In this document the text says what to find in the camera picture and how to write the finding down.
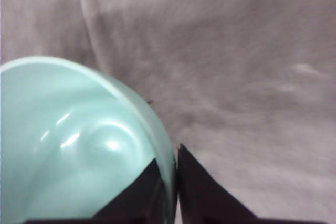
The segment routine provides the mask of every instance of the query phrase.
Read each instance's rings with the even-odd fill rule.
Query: wrinkled fabric
[[[121,80],[256,215],[336,223],[336,0],[2,0],[1,60]],[[177,214],[176,223],[181,223]]]

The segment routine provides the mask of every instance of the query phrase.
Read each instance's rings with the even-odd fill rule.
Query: gray cloth background
[[[108,73],[258,216],[336,223],[336,0],[1,8],[2,63],[50,55]]]

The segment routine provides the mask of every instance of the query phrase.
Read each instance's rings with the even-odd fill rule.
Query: mint green bowl
[[[156,158],[167,223],[175,159],[154,111],[114,78],[53,57],[1,66],[1,221],[90,218]]]

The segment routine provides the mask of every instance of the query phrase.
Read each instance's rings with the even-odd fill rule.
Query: bowl
[[[54,57],[1,66],[1,219],[90,218],[156,159],[175,214],[175,159],[163,124],[134,91]]]

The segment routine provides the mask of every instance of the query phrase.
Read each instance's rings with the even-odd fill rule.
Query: black plastic piece
[[[166,217],[165,191],[156,160],[90,219],[29,220],[25,224],[158,224]]]
[[[320,223],[257,218],[220,186],[184,145],[178,152],[177,182],[183,224]]]

